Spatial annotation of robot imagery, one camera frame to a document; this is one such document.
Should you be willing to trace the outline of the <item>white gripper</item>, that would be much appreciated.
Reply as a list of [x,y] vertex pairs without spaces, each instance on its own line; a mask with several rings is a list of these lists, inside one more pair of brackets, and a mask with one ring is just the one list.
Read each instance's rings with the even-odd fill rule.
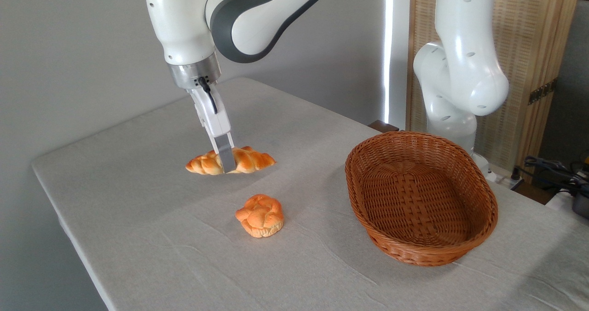
[[230,121],[217,89],[217,83],[208,84],[208,88],[209,91],[206,91],[197,86],[194,89],[187,89],[187,92],[202,108],[199,116],[204,119],[204,127],[212,141],[215,153],[219,155],[223,173],[229,173],[237,167],[233,155],[234,143],[230,133]]

